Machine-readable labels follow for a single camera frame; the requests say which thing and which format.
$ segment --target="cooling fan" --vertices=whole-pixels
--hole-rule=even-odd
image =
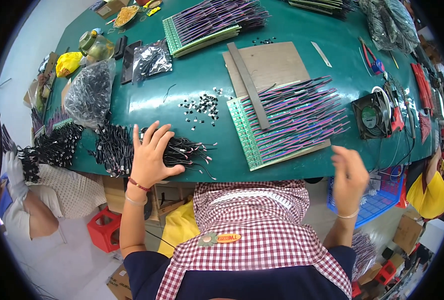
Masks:
[[[380,139],[392,134],[390,107],[382,92],[353,101],[352,108],[362,139]]]

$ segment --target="human hand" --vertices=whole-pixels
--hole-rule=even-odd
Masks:
[[[440,159],[440,158],[442,157],[442,151],[441,151],[441,146],[440,146],[440,145],[437,147],[437,150],[435,150],[435,154],[434,154],[434,156],[435,156],[437,159]]]
[[[10,183],[10,196],[12,199],[24,201],[29,187],[24,182],[22,161],[15,152],[9,151],[5,153],[5,169]]]
[[[332,156],[335,206],[339,216],[348,217],[359,209],[360,198],[369,183],[369,173],[356,150],[340,146],[332,146],[332,150],[335,153]]]
[[[157,126],[159,126],[159,121],[147,129],[140,142],[139,126],[134,125],[134,161],[130,177],[147,189],[162,179],[178,175],[186,170],[183,165],[173,167],[164,165],[162,160],[164,151],[174,133],[169,131],[170,124],[163,125],[156,131]]]

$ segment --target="red string bracelet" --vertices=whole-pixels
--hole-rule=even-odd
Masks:
[[[129,182],[132,183],[133,185],[135,185],[136,187],[143,189],[143,190],[146,191],[146,192],[150,192],[150,191],[151,191],[151,189],[144,188],[144,187],[141,186],[139,183],[135,182],[135,180],[132,179],[131,177],[129,177]]]

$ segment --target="green workbench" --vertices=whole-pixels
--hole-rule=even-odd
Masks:
[[[116,42],[123,35],[128,37],[128,44],[142,40],[143,44],[149,44],[165,37],[162,20],[180,12],[199,0],[175,1],[165,0],[161,10],[145,21],[140,21],[144,12],[139,12],[135,20],[128,24],[124,33],[107,34],[112,24],[91,10],[86,10],[78,16],[64,31],[57,46],[56,53],[62,54],[67,47],[69,51],[77,51],[79,38],[86,31],[100,27],[104,36]],[[251,32],[240,33],[237,37],[221,41],[181,58],[173,59],[173,71],[149,77],[143,83],[120,85],[120,72],[122,59],[117,61],[117,75],[115,77],[111,97],[111,122],[119,125],[138,124],[140,127],[149,126],[156,120],[161,124],[171,123],[176,135],[187,137],[195,142],[215,143],[215,150],[208,152],[213,158],[206,165],[211,174],[219,182],[246,182],[246,181],[274,181],[287,179],[303,179],[334,174],[334,168],[330,157],[333,154],[330,148],[325,148],[313,153],[303,155],[285,162],[270,165],[262,169],[250,172],[242,146],[229,114],[225,97],[219,101],[219,119],[215,121],[215,127],[211,125],[211,119],[205,117],[205,123],[188,123],[183,114],[186,109],[177,105],[185,99],[196,99],[204,93],[213,93],[212,88],[223,88],[224,95],[235,97],[234,88],[225,67],[222,53],[228,51],[226,44],[235,42],[237,48],[253,46],[252,40],[259,37],[261,40],[272,39],[274,42],[291,41],[294,43],[302,61],[311,78],[330,75],[333,81],[327,86],[338,90],[348,114],[350,129],[340,135],[331,138],[333,145],[344,146],[357,150],[368,170],[385,168],[399,162],[409,151],[412,140],[407,141],[404,131],[393,134],[386,139],[362,140],[359,137],[356,120],[350,102],[369,94],[374,86],[382,86],[382,75],[369,74],[359,52],[361,36],[368,43],[375,56],[380,59],[387,72],[397,78],[404,88],[409,89],[411,111],[415,115],[416,143],[410,155],[410,161],[425,158],[431,155],[435,149],[431,136],[425,143],[421,143],[420,125],[417,110],[420,108],[417,82],[412,72],[410,63],[415,61],[409,55],[399,50],[393,51],[393,55],[399,64],[397,69],[390,53],[377,51],[372,44],[365,15],[360,11],[348,14],[346,21],[298,9],[287,3],[277,0],[261,0],[261,3],[272,15],[268,18],[267,25]],[[314,46],[316,42],[332,64],[332,68],[326,66]],[[75,77],[78,69],[70,77]],[[61,92],[67,83],[66,78],[57,78],[53,92],[55,93],[48,105],[47,116],[60,106]],[[167,89],[172,85],[170,93],[163,103],[163,97]],[[407,126],[410,125],[406,117],[405,106],[402,105],[402,117]],[[72,170],[84,171],[108,175],[103,165],[97,165],[95,158],[88,155],[87,150],[94,150],[96,134],[85,129],[82,140],[78,143],[73,158]],[[198,171],[187,170],[183,174],[171,178],[181,182],[212,182],[207,174]]]

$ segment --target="red cable bundle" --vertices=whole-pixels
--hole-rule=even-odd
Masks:
[[[430,118],[420,113],[419,111],[419,121],[420,121],[420,131],[422,133],[422,143],[424,143],[430,134],[432,125],[430,124]]]
[[[413,74],[417,80],[417,85],[419,86],[419,96],[422,101],[424,109],[430,110],[430,115],[433,114],[434,104],[432,103],[432,92],[430,91],[429,82],[426,80],[422,66],[418,64],[411,63]]]

